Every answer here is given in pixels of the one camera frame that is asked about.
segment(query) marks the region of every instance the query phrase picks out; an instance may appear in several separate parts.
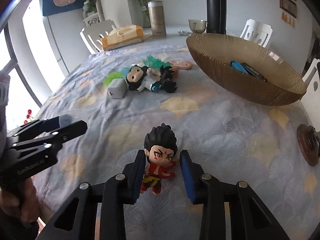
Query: glass vase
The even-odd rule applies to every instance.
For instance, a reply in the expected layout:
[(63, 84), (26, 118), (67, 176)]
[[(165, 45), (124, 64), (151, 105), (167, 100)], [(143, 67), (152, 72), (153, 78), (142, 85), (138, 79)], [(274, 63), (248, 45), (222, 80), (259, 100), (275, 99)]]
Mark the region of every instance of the glass vase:
[(144, 2), (143, 0), (138, 0), (139, 5), (142, 11), (142, 19), (143, 19), (143, 28), (150, 28), (151, 22), (150, 22), (150, 15), (149, 15), (149, 9), (148, 9), (148, 3)]

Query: yellow belt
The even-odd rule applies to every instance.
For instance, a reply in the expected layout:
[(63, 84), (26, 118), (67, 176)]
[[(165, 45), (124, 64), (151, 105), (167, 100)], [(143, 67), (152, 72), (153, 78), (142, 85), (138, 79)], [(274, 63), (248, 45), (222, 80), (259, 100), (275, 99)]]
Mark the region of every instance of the yellow belt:
[(151, 183), (150, 187), (154, 187), (159, 180), (161, 180), (161, 179), (155, 178), (155, 177), (152, 177), (152, 176), (149, 176), (149, 177), (144, 178), (144, 179), (142, 180), (142, 182), (143, 182), (143, 183), (148, 183), (148, 182), (150, 182), (150, 181), (153, 181), (153, 182)]

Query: metal bolt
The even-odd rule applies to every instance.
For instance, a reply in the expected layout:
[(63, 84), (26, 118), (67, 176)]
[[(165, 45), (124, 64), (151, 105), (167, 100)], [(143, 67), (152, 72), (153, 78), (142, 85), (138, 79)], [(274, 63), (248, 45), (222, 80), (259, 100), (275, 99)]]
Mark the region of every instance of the metal bolt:
[(246, 183), (245, 181), (240, 181), (239, 182), (239, 187), (246, 188), (247, 186), (248, 186), (248, 183)]
[(80, 184), (80, 189), (87, 189), (89, 187), (89, 184), (88, 183), (81, 183)]
[(211, 179), (211, 175), (208, 173), (205, 173), (205, 174), (202, 174), (201, 178), (204, 180), (209, 180), (209, 179)]
[(124, 178), (125, 178), (125, 175), (122, 173), (116, 176), (116, 180), (123, 180)]

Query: human hand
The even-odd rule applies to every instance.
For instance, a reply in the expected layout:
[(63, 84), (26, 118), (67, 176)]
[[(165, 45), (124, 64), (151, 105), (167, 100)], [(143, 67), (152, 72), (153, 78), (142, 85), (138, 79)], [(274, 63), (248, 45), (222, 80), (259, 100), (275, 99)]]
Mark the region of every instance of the human hand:
[(15, 195), (0, 189), (0, 207), (4, 213), (14, 217), (20, 217), (21, 215), (21, 220), (25, 223), (37, 221), (40, 215), (40, 205), (31, 178), (24, 183), (24, 202), (21, 206), (21, 213), (17, 212), (19, 205), (19, 199)]

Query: doll face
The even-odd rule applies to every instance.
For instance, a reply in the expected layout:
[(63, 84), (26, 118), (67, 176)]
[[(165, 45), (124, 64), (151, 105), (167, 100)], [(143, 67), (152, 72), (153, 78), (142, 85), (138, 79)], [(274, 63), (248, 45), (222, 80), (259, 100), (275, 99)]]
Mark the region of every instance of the doll face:
[(130, 72), (127, 74), (127, 79), (130, 82), (138, 82), (143, 76), (143, 70), (140, 67), (133, 67)]
[(169, 165), (174, 155), (173, 150), (163, 148), (159, 145), (153, 145), (150, 152), (147, 149), (144, 149), (144, 151), (149, 161), (159, 166)]

